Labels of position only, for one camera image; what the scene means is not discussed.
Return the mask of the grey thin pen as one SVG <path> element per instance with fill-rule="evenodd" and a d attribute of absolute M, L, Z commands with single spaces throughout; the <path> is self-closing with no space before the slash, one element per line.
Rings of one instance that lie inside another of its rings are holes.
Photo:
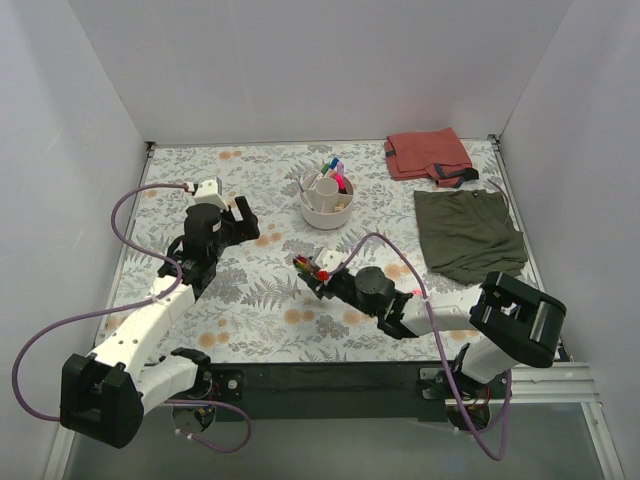
<path fill-rule="evenodd" d="M 302 184 L 301 180 L 300 180 L 300 179 L 298 179 L 298 180 L 297 180 L 297 183 L 298 183 L 298 187 L 299 187 L 299 190 L 300 190 L 300 198 L 301 198 L 302 203 L 303 203 L 307 208 L 309 208 L 310 210 L 312 210 L 312 209 L 313 209 L 313 205 L 311 204 L 311 202 L 310 202 L 310 200 L 309 200 L 309 197 L 307 196 L 306 190 L 305 190 L 305 188 L 304 188 L 304 186 L 303 186 L 303 184 Z"/>

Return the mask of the pink black highlighter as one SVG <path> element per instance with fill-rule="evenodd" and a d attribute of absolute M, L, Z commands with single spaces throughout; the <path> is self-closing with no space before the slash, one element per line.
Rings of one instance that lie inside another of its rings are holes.
<path fill-rule="evenodd" d="M 339 187 L 339 193 L 340 194 L 347 194 L 347 189 L 346 189 L 346 184 L 344 182 L 344 178 L 342 175 L 337 174 L 334 179 L 336 180 L 338 187 Z"/>

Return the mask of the green capped white marker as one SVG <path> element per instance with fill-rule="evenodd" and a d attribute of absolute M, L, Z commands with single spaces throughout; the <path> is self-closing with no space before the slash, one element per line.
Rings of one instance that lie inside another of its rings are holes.
<path fill-rule="evenodd" d="M 319 180 L 319 179 L 323 178 L 330 171 L 331 171 L 330 164 L 329 163 L 324 164 L 323 167 L 321 168 L 320 172 L 317 174 L 316 179 Z"/>

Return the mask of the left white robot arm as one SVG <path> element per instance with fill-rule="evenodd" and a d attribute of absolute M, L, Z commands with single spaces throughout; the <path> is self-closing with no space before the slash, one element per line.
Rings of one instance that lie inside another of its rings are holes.
<path fill-rule="evenodd" d="M 196 203 L 186 210 L 183 233 L 168 247 L 147 296 L 100 345 L 73 354 L 62 368 L 60 423 L 116 448 L 126 446 L 144 416 L 178 396 L 212 399 L 218 386 L 207 370 L 210 357 L 180 347 L 156 365 L 152 351 L 216 276 L 224 250 L 259 237 L 258 219 L 239 196 L 237 209 Z"/>

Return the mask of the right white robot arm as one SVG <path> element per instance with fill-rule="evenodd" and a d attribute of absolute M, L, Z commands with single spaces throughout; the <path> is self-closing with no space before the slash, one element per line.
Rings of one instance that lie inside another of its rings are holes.
<path fill-rule="evenodd" d="M 427 307 L 421 294 L 397 290 L 378 267 L 331 275 L 305 266 L 301 258 L 294 266 L 316 297 L 340 299 L 396 340 L 431 334 L 432 321 L 440 332 L 479 332 L 482 339 L 464 345 L 450 363 L 453 387 L 464 397 L 479 395 L 516 365 L 549 368 L 554 363 L 566 307 L 505 273 L 492 272 L 469 293 Z"/>

